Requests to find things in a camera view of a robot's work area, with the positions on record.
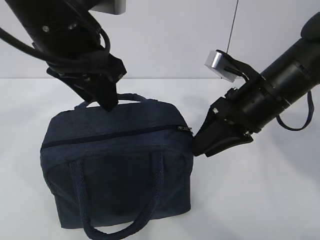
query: bag handle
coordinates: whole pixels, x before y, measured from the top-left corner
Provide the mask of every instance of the bag handle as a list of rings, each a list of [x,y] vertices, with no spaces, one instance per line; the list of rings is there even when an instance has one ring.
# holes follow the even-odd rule
[[[162,193],[162,186],[164,183],[164,160],[162,153],[157,152],[151,159],[152,198],[130,226],[110,234],[99,231],[91,225],[83,164],[83,160],[73,161],[69,164],[69,168],[71,170],[76,191],[81,222],[88,238],[92,240],[122,240],[143,229],[151,219]]]
[[[135,101],[135,102],[146,102],[148,99],[146,99],[144,96],[140,96],[136,93],[124,93],[124,94],[119,94],[118,93],[118,100],[124,100],[124,101]],[[84,101],[80,103],[78,106],[76,106],[74,109],[85,109],[88,107],[92,102],[87,102]]]

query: zipper track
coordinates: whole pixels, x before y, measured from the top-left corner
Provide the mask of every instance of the zipper track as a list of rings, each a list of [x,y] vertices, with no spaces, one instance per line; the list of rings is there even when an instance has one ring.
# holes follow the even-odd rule
[[[143,128],[143,129],[136,129],[136,130],[130,130],[130,131],[122,131],[122,132],[114,132],[114,133],[108,133],[104,135],[98,135],[98,136],[86,136],[86,137],[80,137],[75,139],[68,139],[68,140],[59,140],[59,141],[51,141],[48,143],[44,143],[41,146],[41,150],[51,148],[51,147],[57,147],[62,145],[73,145],[73,144],[84,144],[84,143],[90,143],[90,142],[98,142],[98,141],[104,141],[108,139],[115,139],[120,137],[128,137],[128,136],[134,136],[134,135],[140,135],[140,134],[148,134],[163,130],[170,130],[170,129],[176,129],[178,131],[188,132],[191,133],[191,128],[187,126],[182,125],[165,125],[165,126],[154,126],[149,128]]]

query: white background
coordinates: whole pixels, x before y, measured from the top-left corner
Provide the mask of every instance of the white background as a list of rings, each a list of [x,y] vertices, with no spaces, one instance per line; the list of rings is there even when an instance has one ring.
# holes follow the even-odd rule
[[[210,104],[232,87],[203,63],[210,50],[227,49],[235,7],[236,0],[136,0],[124,15],[94,13],[129,72],[118,91],[175,104],[196,132]],[[240,0],[229,53],[262,71],[319,10],[318,0]],[[0,25],[31,42],[3,1]],[[0,239],[85,240],[81,230],[60,228],[39,159],[50,119],[81,100],[58,80],[42,79],[45,63],[3,42],[0,52]],[[273,121],[252,144],[195,158],[191,212],[154,220],[128,239],[320,239],[319,88],[313,96],[306,130],[289,132]],[[304,97],[282,116],[300,127],[307,114]]]

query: navy blue bag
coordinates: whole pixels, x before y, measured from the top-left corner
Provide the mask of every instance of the navy blue bag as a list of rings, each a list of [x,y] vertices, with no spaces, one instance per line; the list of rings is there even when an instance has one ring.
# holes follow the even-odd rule
[[[44,179],[62,228],[121,240],[151,219],[191,209],[191,129],[175,106],[119,94],[112,112],[83,103],[55,116],[41,151]],[[116,233],[94,227],[133,223]]]

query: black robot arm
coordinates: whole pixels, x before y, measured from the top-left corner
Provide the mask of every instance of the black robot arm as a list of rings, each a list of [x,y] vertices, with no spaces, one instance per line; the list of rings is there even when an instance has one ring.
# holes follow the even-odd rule
[[[0,29],[2,39],[48,60],[47,73],[86,102],[97,101],[107,111],[118,104],[116,83],[127,71],[123,62],[110,54],[109,37],[88,10],[97,5],[100,10],[108,9],[121,0],[5,1],[32,38],[35,49]]]
[[[232,81],[240,76],[246,83],[211,105],[192,143],[195,156],[210,157],[251,143],[251,135],[275,118],[284,127],[279,114],[306,93],[310,108],[303,128],[310,123],[314,109],[310,91],[320,83],[320,12],[306,23],[301,37],[261,74],[219,50],[208,60],[208,66],[222,77]]]

